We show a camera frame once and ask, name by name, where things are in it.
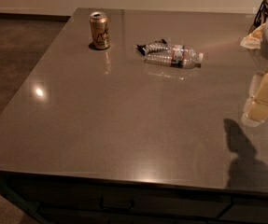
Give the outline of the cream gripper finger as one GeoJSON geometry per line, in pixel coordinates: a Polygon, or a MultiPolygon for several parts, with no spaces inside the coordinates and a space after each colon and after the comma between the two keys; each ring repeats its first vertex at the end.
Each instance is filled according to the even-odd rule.
{"type": "Polygon", "coordinates": [[[256,103],[248,98],[245,102],[241,122],[247,127],[258,127],[268,119],[268,105],[256,103]]]}

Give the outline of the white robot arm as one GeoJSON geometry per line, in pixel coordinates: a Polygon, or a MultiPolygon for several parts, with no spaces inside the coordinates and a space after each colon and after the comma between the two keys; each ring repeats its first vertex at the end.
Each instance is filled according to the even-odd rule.
{"type": "MultiPolygon", "coordinates": [[[[268,61],[268,17],[244,37],[240,46],[258,49],[268,61]]],[[[241,120],[248,127],[257,127],[268,119],[268,70],[257,72],[250,83],[248,98],[245,102],[241,120]]]]}

